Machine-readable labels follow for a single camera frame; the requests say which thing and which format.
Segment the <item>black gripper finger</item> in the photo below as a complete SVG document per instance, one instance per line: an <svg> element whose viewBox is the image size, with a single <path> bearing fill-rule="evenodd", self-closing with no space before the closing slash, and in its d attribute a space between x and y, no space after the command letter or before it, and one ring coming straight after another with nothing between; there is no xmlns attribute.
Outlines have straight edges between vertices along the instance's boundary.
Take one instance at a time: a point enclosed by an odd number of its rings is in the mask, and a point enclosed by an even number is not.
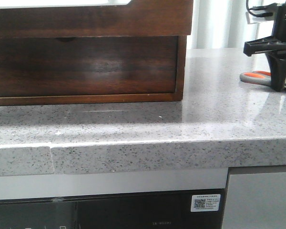
<svg viewBox="0 0 286 229"><path fill-rule="evenodd" d="M270 87L281 92L286 84L286 51L267 52L266 58L271 73Z"/></svg>

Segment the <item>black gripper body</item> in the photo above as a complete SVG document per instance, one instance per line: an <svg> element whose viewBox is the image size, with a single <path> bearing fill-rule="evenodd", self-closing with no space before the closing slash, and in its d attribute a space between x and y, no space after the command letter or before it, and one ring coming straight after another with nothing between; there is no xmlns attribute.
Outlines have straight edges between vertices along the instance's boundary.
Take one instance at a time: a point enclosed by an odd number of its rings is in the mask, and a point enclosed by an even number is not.
<svg viewBox="0 0 286 229"><path fill-rule="evenodd" d="M283 4L272 3L266 6L249 7L246 1L247 13L256 18L269 18L274 22L271 36L257 39L244 44L244 54L286 51L286 1Z"/></svg>

